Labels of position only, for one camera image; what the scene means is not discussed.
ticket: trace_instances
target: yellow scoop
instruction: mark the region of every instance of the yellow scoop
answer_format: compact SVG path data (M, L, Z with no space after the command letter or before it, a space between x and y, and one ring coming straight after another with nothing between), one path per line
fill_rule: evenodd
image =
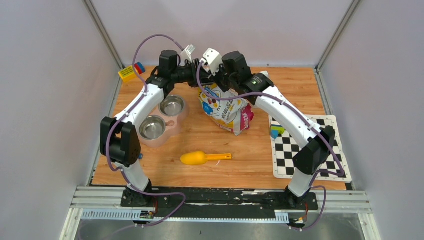
M194 151L181 156L181 162L187 165L201 165L210 160L230 160L231 153L205 154L202 151Z

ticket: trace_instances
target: white wall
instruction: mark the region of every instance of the white wall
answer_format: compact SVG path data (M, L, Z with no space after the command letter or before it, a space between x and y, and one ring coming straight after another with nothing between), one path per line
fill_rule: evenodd
M58 239L117 68L83 2L0 2L0 239Z
M322 72L382 239L423 238L424 1L362 1Z
M183 47L222 54L240 51L253 66L316 65L352 0L93 0L125 65L153 34L167 34ZM146 44L138 58L158 64L167 39Z

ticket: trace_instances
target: checkerboard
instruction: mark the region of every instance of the checkerboard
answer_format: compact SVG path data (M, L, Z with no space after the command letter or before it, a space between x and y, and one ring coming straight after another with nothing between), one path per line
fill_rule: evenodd
M338 182L351 182L352 177L349 171L348 162L343 153L342 143L340 141L339 128L337 127L336 116L328 115L307 115L315 123L321 126L333 126L335 130L335 142L334 142L334 153L337 155L344 169L343 176L329 175L327 173L320 173L317 176L317 180L324 181L338 181ZM269 116L269 124L280 125L275 119ZM293 163L293 157L300 151L300 148L294 138L285 131L283 134L279 134L276 139L271 137L272 145L272 165L274 177L278 179L291 179L295 173L295 166ZM327 161L322 164L320 169L327 169L331 172L340 172L339 166L334 161L333 156L329 156Z

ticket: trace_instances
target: plastic bag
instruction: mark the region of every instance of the plastic bag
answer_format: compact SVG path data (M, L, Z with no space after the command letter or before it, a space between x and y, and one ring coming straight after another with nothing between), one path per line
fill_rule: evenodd
M205 86L204 89L212 96L230 98L235 95L230 91L223 92L216 84ZM222 129L238 136L243 130L249 129L254 114L252 107L243 99L219 101L209 98L199 89L198 98L204 112Z

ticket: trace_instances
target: wooden table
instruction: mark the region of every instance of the wooden table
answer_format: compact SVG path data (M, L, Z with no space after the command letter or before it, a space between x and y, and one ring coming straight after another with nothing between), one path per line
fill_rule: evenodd
M147 67L143 77L148 77ZM271 80L283 95L304 114L324 115L324 107L312 68L252 67L252 72L268 71ZM121 112L140 92L139 80L123 83L113 115ZM284 189L290 179L273 176L273 157L269 135L268 114L254 108L250 129L239 136L219 128L204 113L198 99L198 89L177 84L172 94L182 96L190 107L179 135L165 145L149 148L141 145L144 173L153 186ZM194 151L206 154L231 153L232 160L207 162L203 165L185 165L181 155ZM92 180L93 185L124 185L119 172L112 172L106 157L101 156ZM344 182L315 181L329 190L346 190Z

